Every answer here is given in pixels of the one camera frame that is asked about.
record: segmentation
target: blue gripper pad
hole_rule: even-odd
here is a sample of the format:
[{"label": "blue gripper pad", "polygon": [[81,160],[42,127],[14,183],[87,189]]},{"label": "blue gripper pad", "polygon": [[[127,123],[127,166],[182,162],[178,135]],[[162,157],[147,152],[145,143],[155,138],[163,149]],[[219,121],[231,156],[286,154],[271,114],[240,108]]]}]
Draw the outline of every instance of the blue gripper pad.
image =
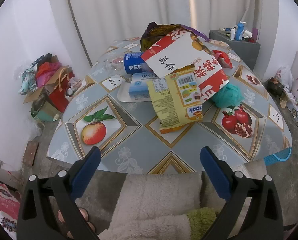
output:
[{"label": "blue gripper pad", "polygon": [[201,149],[200,162],[211,180],[218,196],[228,201],[231,198],[231,183],[219,165],[219,162],[221,161],[218,160],[208,146]]},{"label": "blue gripper pad", "polygon": [[100,149],[93,147],[84,161],[84,164],[71,182],[72,191],[70,197],[73,201],[83,196],[92,176],[98,168],[101,161]]}]

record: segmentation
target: bag handle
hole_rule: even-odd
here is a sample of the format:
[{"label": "bag handle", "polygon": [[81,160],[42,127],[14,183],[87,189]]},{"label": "bag handle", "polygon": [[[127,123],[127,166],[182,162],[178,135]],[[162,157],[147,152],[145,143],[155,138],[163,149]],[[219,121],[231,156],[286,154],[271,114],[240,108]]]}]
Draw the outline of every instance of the bag handle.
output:
[{"label": "bag handle", "polygon": [[58,77],[58,86],[59,86],[59,91],[61,92],[62,91],[62,86],[61,86],[61,78],[62,78],[62,73],[66,71],[66,76],[67,76],[67,81],[69,81],[69,71],[68,71],[68,68],[64,67],[62,68],[62,70],[60,70],[59,72],[59,77]]}]

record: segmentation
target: yellow snack bag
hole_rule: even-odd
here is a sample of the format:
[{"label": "yellow snack bag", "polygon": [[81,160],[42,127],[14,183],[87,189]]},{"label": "yellow snack bag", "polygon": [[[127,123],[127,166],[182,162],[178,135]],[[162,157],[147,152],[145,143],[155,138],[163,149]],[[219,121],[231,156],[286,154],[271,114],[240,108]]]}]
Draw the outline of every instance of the yellow snack bag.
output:
[{"label": "yellow snack bag", "polygon": [[153,108],[161,122],[161,133],[177,131],[190,122],[202,120],[200,94],[193,71],[194,65],[189,65],[147,82]]}]

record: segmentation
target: metal bolt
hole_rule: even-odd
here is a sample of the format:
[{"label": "metal bolt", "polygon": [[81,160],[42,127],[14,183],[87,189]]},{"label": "metal bolt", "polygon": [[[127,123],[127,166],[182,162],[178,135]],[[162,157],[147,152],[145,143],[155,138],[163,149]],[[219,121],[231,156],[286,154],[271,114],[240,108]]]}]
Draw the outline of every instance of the metal bolt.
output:
[{"label": "metal bolt", "polygon": [[272,177],[270,175],[266,175],[265,178],[267,181],[272,181]]},{"label": "metal bolt", "polygon": [[30,177],[29,177],[29,180],[30,181],[34,181],[36,179],[36,175],[31,175]]},{"label": "metal bolt", "polygon": [[58,172],[58,176],[61,177],[61,178],[62,178],[62,177],[65,177],[66,174],[67,174],[67,171],[65,171],[65,170],[62,170],[62,171],[59,171],[59,172]]},{"label": "metal bolt", "polygon": [[238,178],[242,178],[243,177],[243,173],[241,171],[236,171],[234,173],[234,175],[236,175],[236,177],[238,177]]}]

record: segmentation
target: blue spray bottle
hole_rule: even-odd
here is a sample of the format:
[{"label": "blue spray bottle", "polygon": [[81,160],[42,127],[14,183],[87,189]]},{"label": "blue spray bottle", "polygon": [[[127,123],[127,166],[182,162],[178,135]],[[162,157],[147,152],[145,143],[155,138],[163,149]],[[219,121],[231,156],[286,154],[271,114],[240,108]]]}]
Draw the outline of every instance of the blue spray bottle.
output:
[{"label": "blue spray bottle", "polygon": [[236,30],[236,40],[237,41],[242,41],[242,35],[243,35],[243,30],[244,30],[244,22],[239,22],[238,23],[238,29]]}]

